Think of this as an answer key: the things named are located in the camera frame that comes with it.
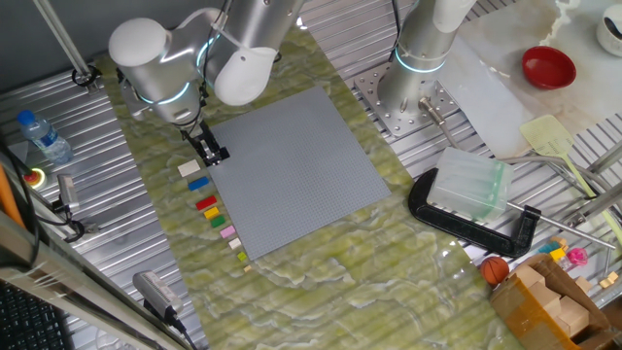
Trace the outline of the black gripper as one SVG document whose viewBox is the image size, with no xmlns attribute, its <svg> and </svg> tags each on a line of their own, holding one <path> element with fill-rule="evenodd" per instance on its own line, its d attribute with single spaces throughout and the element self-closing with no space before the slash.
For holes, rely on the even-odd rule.
<svg viewBox="0 0 622 350">
<path fill-rule="evenodd" d="M 206 166 L 221 163 L 229 158 L 227 148 L 220 146 L 203 119 L 198 119 L 182 127 L 181 133 L 192 144 Z"/>
</svg>

